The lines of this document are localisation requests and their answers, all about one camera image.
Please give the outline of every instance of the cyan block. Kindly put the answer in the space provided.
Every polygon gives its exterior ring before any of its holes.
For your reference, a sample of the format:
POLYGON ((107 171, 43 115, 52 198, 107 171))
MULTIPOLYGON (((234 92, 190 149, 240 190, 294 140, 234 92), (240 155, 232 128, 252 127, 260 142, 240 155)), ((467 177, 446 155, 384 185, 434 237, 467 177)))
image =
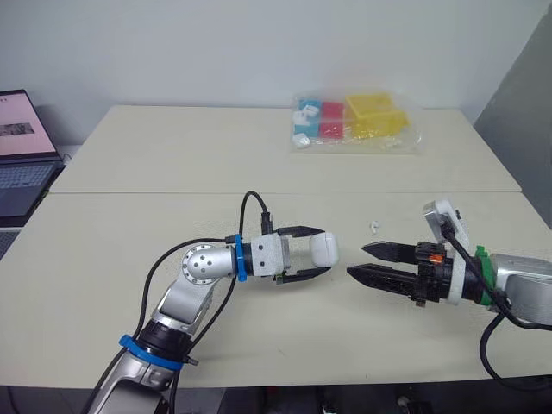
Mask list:
POLYGON ((318 128, 320 124, 320 116, 322 113, 322 101, 317 99, 301 99, 299 101, 298 109, 304 110, 306 106, 312 106, 318 109, 315 115, 308 115, 309 126, 295 125, 294 134, 305 134, 309 138, 316 138, 318 136, 318 128))

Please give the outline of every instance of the laptop keyboard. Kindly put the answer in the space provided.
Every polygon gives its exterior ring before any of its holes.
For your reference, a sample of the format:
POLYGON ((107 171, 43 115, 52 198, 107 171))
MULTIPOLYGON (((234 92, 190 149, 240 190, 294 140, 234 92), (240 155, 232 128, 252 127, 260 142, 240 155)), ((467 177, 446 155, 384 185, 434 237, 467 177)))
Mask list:
POLYGON ((41 185, 52 168, 52 164, 0 168, 0 190, 41 185))
POLYGON ((0 260, 6 254, 9 246, 14 242, 18 234, 18 231, 0 231, 0 260))

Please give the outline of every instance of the blue ring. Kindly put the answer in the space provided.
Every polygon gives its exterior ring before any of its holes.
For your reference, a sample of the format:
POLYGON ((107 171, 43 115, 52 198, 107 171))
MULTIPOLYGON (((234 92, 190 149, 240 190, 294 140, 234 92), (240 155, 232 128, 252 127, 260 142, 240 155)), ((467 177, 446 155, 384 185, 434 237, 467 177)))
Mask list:
POLYGON ((240 235, 234 236, 235 259, 238 262, 238 280, 245 282, 248 279, 248 273, 245 271, 245 258, 243 257, 243 244, 240 235))
POLYGON ((123 348, 128 349, 129 352, 136 358, 140 358, 145 362, 149 362, 150 364, 154 364, 161 368, 171 369, 173 371, 180 371, 184 366, 183 362, 166 360, 165 358, 161 358, 159 356, 148 353, 147 351, 140 348, 129 335, 123 335, 119 340, 119 345, 121 345, 123 348))

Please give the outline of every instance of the floor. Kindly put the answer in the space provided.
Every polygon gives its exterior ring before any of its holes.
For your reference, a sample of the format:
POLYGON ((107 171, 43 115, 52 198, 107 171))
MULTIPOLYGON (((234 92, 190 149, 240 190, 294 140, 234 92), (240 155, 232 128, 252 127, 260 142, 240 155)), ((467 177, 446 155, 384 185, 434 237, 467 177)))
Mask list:
MULTIPOLYGON (((11 387, 20 414, 76 414, 89 390, 11 387)), ((178 414, 404 414, 399 398, 417 403, 416 413, 501 414, 552 412, 552 391, 529 393, 492 380, 429 384, 282 386, 181 389, 178 414)), ((0 387, 0 412, 16 414, 8 388, 0 387)))

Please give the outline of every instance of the white wall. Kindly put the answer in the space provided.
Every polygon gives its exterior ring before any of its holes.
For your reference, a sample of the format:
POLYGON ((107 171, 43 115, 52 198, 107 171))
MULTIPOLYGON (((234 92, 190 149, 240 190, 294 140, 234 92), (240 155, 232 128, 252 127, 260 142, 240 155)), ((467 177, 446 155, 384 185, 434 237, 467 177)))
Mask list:
POLYGON ((112 104, 286 106, 383 85, 474 121, 549 0, 0 0, 0 90, 58 142, 112 104))

